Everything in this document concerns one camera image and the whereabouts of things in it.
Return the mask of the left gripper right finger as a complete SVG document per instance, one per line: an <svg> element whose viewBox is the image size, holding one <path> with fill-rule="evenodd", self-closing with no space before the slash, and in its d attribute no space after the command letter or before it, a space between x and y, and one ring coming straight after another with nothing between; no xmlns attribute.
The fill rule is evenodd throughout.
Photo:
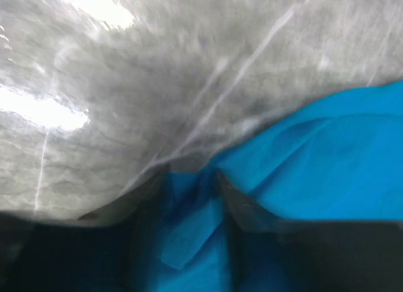
<svg viewBox="0 0 403 292"><path fill-rule="evenodd" d="M217 191L223 201L224 224L229 250L232 290L239 291L246 277L245 234L274 233L279 229L280 219L263 208L247 194L240 191L227 175L216 172Z"/></svg>

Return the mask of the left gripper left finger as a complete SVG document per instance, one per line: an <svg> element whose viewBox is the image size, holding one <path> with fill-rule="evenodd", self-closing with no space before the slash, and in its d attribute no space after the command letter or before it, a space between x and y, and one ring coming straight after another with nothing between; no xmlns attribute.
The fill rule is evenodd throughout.
<svg viewBox="0 0 403 292"><path fill-rule="evenodd" d="M159 229L166 202L164 184L171 168L157 166L128 193L78 218L92 227L126 223L128 245L119 284L124 291L150 291L157 264Z"/></svg>

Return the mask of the blue t shirt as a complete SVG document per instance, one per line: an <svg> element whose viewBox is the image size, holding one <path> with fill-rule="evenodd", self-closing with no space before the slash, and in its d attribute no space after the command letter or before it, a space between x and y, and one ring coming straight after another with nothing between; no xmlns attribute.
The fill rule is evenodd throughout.
<svg viewBox="0 0 403 292"><path fill-rule="evenodd" d="M151 291L233 291L216 172L276 215L239 291L402 290L402 83L316 101L194 174L174 172Z"/></svg>

